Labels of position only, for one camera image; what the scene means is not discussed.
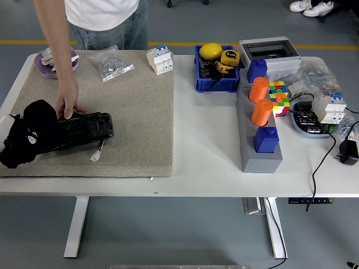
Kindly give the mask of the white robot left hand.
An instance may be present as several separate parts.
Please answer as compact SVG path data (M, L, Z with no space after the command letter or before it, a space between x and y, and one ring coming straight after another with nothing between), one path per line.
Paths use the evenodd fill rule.
M4 115L0 121L0 152L5 149L5 140L10 134L11 127L13 126L16 117L11 114Z

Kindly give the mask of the person's hand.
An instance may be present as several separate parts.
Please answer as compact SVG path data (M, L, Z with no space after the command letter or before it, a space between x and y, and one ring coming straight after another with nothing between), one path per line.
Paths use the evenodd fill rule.
M58 118L70 119L73 113L86 114L87 111L78 105L79 86L77 80L65 78L59 80L54 108Z

